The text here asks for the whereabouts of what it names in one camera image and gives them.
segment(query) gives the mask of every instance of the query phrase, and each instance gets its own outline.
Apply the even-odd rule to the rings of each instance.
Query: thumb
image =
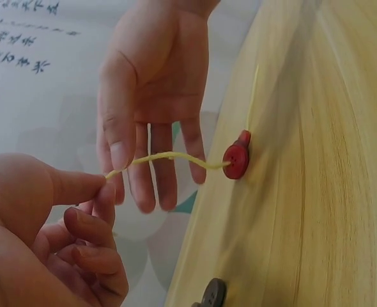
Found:
[[[97,195],[106,180],[57,170],[22,154],[0,155],[0,225],[31,246],[52,206],[76,204]]]
[[[136,82],[130,62],[120,52],[109,54],[100,74],[98,124],[102,126],[116,170],[125,169],[134,158]]]

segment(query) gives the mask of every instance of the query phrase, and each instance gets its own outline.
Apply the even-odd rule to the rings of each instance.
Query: gray button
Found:
[[[196,307],[222,307],[226,298],[226,292],[226,283],[219,278],[213,278],[204,291],[201,305],[197,305]]]

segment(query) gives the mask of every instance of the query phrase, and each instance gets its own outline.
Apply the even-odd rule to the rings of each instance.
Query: string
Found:
[[[246,121],[246,129],[248,131],[250,130],[250,117],[251,117],[251,114],[252,114],[252,107],[254,105],[253,101],[254,101],[254,96],[255,96],[255,92],[256,92],[258,71],[259,71],[259,65],[257,65],[256,71],[255,71],[255,74],[254,74],[254,80],[253,80],[253,83],[252,83],[251,101],[250,101],[250,104],[249,104],[248,114],[247,114],[247,121]],[[154,155],[148,155],[148,156],[143,157],[143,158],[135,159],[130,164],[131,165],[133,165],[133,164],[140,164],[140,163],[150,162],[150,161],[157,160],[157,159],[170,159],[170,160],[173,160],[174,158],[186,159],[186,160],[188,160],[190,162],[193,162],[194,164],[197,164],[198,166],[200,166],[202,168],[205,168],[205,169],[220,169],[220,168],[223,168],[224,166],[230,165],[230,162],[220,162],[220,163],[216,163],[216,164],[210,164],[210,163],[204,162],[203,160],[200,160],[200,159],[198,159],[196,157],[193,157],[192,155],[189,155],[189,154],[183,153],[183,152],[161,152],[161,153],[156,153]],[[114,169],[109,174],[107,174],[105,177],[108,180],[108,179],[112,178],[113,176],[121,173],[122,171],[123,170],[116,170],[116,169]]]
[[[250,118],[251,118],[251,114],[252,114],[252,107],[254,105],[253,102],[254,102],[254,97],[255,97],[255,91],[256,91],[256,88],[257,88],[258,70],[259,70],[259,65],[257,65],[257,68],[255,70],[254,80],[253,80],[252,89],[251,89],[251,101],[250,101],[250,104],[248,106],[248,114],[247,114],[247,122],[246,122],[246,129],[248,131],[250,131]]]
[[[220,163],[216,163],[216,164],[210,164],[208,162],[204,162],[203,160],[200,160],[196,157],[193,157],[192,155],[189,155],[189,154],[183,153],[183,152],[160,152],[160,153],[156,153],[154,155],[148,155],[148,156],[143,157],[143,158],[135,159],[130,164],[131,165],[140,164],[140,163],[145,163],[145,162],[149,162],[149,161],[153,161],[153,160],[157,160],[157,159],[173,160],[174,158],[186,159],[186,160],[193,162],[193,163],[197,164],[198,166],[205,168],[205,169],[219,169],[219,168],[223,168],[224,166],[230,165],[230,162],[220,162]],[[108,179],[112,178],[114,175],[117,175],[118,173],[121,173],[121,172],[122,171],[114,169],[113,171],[111,171],[109,174],[106,175],[106,179],[108,180]]]

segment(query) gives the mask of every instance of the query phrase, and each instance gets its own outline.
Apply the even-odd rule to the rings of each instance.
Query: hand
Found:
[[[0,155],[0,306],[120,306],[128,284],[114,197],[103,176]],[[53,205],[84,201],[43,225]]]
[[[121,170],[133,158],[173,150],[173,122],[180,121],[187,153],[205,160],[199,112],[208,69],[208,16],[179,9],[170,1],[138,1],[119,21],[101,72],[98,95],[98,156],[104,173]],[[173,160],[153,161],[164,210],[177,203]],[[206,172],[190,163],[194,181]],[[155,208],[149,164],[127,169],[130,190],[145,213]],[[123,178],[115,178],[123,202]]]

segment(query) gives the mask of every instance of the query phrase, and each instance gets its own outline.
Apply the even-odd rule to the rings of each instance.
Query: red button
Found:
[[[249,163],[248,146],[251,133],[247,130],[241,132],[240,137],[225,152],[223,161],[230,165],[223,167],[223,172],[229,179],[240,179],[247,170]]]

